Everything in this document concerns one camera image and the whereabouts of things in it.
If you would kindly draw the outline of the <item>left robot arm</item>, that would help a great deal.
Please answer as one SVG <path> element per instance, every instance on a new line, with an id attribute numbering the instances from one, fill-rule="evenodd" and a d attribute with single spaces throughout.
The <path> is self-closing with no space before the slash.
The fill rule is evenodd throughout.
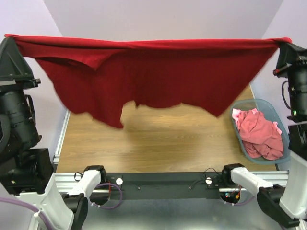
<path id="1" fill-rule="evenodd" d="M 27 206 L 46 230 L 79 230 L 88 213 L 94 189 L 106 185 L 103 166 L 85 168 L 80 181 L 67 194 L 57 189 L 47 148 L 39 149 L 35 110 L 26 89 L 36 79 L 12 38 L 0 44 L 0 182 L 14 196 L 13 203 Z"/>

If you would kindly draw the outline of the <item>dark red t-shirt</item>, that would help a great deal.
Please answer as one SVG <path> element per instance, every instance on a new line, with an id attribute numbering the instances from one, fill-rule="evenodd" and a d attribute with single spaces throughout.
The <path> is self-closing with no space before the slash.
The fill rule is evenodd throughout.
<path id="1" fill-rule="evenodd" d="M 123 106 L 188 104 L 220 116 L 288 37 L 115 42 L 10 35 L 71 112 L 123 128 Z"/>

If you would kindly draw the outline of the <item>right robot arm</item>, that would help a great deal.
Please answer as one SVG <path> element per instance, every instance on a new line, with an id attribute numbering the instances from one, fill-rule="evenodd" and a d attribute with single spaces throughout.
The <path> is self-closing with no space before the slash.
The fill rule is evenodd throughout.
<path id="1" fill-rule="evenodd" d="M 242 164 L 224 166 L 223 186 L 241 185 L 251 193 L 264 214 L 284 229 L 305 230 L 307 222 L 307 50 L 292 43 L 280 46 L 273 74 L 288 80 L 290 168 L 278 180 L 250 172 Z"/>

